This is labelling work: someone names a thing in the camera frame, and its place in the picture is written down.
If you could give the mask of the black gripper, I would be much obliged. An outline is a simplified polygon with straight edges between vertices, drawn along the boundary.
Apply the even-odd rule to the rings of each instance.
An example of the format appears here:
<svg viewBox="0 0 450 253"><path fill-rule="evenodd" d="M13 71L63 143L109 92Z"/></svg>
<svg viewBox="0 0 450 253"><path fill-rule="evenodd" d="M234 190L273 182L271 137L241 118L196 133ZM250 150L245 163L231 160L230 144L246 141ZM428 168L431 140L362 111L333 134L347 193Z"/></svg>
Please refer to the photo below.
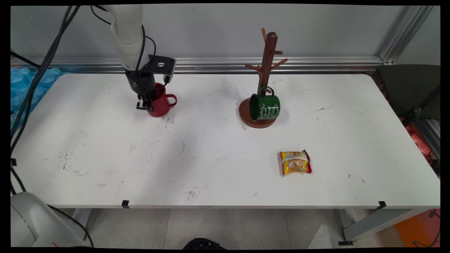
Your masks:
<svg viewBox="0 0 450 253"><path fill-rule="evenodd" d="M137 71L125 70L125 75L130 88L138 95L136 108L138 110L146 110L149 113L153 112L154 88L156 85L154 74L148 71L138 73Z"/></svg>

